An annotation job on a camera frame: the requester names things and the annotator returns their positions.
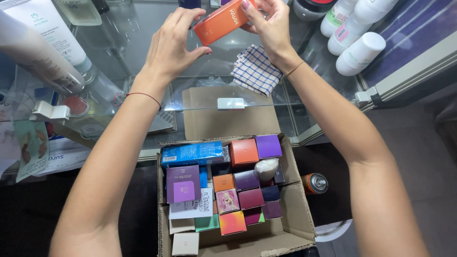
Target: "barcode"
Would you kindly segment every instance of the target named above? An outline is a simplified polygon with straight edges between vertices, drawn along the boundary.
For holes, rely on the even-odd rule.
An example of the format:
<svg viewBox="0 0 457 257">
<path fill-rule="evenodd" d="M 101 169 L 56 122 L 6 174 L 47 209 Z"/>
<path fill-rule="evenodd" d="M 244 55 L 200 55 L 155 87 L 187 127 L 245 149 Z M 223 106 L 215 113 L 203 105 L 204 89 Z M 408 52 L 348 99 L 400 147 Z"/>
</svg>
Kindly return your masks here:
<svg viewBox="0 0 457 257">
<path fill-rule="evenodd" d="M 340 38 L 341 36 L 343 36 L 344 32 L 346 32 L 346 28 L 343 28 L 343 30 L 341 30 L 341 32 L 336 37 Z"/>
<path fill-rule="evenodd" d="M 175 161 L 175 160 L 176 160 L 176 156 L 170 156 L 170 157 L 164 157 L 163 161 Z"/>
</svg>

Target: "pink marbled box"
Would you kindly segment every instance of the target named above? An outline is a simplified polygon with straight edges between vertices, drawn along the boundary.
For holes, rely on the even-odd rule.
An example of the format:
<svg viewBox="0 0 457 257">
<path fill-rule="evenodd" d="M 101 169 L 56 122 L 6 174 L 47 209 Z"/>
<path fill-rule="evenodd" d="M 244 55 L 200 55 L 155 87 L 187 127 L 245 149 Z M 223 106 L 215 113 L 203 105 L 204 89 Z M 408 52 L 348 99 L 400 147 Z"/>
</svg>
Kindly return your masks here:
<svg viewBox="0 0 457 257">
<path fill-rule="evenodd" d="M 219 214 L 239 210 L 238 196 L 235 189 L 216 192 Z"/>
</svg>

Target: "red string bracelet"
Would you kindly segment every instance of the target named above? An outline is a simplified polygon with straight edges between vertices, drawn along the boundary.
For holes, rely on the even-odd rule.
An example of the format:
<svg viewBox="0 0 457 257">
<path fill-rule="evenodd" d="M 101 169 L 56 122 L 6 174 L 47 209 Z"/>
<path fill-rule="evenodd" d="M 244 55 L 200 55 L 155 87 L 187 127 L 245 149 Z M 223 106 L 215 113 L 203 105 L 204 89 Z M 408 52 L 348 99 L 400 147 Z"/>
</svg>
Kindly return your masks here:
<svg viewBox="0 0 457 257">
<path fill-rule="evenodd" d="M 121 105 L 122 105 L 122 104 L 120 104 L 120 105 L 116 105 L 116 97 L 117 97 L 119 94 L 117 94 L 117 95 L 115 95 L 115 96 L 114 96 L 114 106 L 116 106 L 116 107 L 118 107 L 118 106 L 121 106 Z M 160 105 L 159 101 L 157 101 L 157 100 L 156 100 L 154 97 L 152 97 L 152 96 L 150 96 L 150 95 L 148 95 L 148 94 L 145 94 L 145 93 L 140 93 L 140 92 L 135 92 L 135 93 L 128 93 L 128 94 L 126 94 L 126 95 L 125 95 L 125 97 L 127 98 L 127 96 L 129 96 L 129 95 L 133 95 L 133 94 L 142 94 L 142 95 L 145 95 L 145 96 L 149 96 L 149 97 L 151 97 L 151 98 L 152 98 L 152 99 L 153 99 L 153 100 L 154 100 L 154 101 L 155 101 L 155 102 L 156 102 L 156 103 L 159 105 L 159 111 L 161 111 L 161 110 L 162 110 L 162 106 Z"/>
</svg>

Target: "fingernail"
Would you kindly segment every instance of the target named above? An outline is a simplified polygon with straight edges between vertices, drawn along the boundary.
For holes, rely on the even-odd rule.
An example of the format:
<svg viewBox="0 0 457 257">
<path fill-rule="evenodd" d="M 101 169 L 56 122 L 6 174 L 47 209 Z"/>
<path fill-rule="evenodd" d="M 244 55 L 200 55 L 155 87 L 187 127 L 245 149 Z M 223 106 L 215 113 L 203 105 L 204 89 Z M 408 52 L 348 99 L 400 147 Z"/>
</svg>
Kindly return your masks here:
<svg viewBox="0 0 457 257">
<path fill-rule="evenodd" d="M 251 5 L 251 3 L 250 3 L 248 0 L 242 0 L 242 1 L 241 1 L 241 7 L 242 7 L 243 9 L 245 9 L 245 10 L 246 10 L 250 5 Z"/>
</svg>

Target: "checkered cloth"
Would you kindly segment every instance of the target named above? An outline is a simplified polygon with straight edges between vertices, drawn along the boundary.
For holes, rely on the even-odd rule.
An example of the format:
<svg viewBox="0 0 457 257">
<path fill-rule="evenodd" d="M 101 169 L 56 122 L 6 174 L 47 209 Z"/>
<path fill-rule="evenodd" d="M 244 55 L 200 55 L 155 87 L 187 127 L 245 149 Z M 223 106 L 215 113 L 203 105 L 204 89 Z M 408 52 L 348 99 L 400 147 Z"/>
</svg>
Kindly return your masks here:
<svg viewBox="0 0 457 257">
<path fill-rule="evenodd" d="M 233 82 L 269 97 L 282 77 L 282 72 L 268 60 L 265 48 L 251 45 L 237 55 L 235 68 L 230 73 Z"/>
</svg>

